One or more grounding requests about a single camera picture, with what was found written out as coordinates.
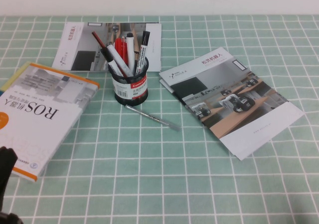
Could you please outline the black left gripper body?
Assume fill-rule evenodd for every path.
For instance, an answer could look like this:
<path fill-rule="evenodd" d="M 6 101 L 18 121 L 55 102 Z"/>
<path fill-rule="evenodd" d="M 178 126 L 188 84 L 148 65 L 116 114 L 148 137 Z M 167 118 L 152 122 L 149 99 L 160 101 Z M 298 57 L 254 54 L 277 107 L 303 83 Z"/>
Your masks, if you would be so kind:
<path fill-rule="evenodd" d="M 15 166 L 18 157 L 12 148 L 0 148 L 0 209 L 3 206 L 3 197 L 8 179 Z"/>

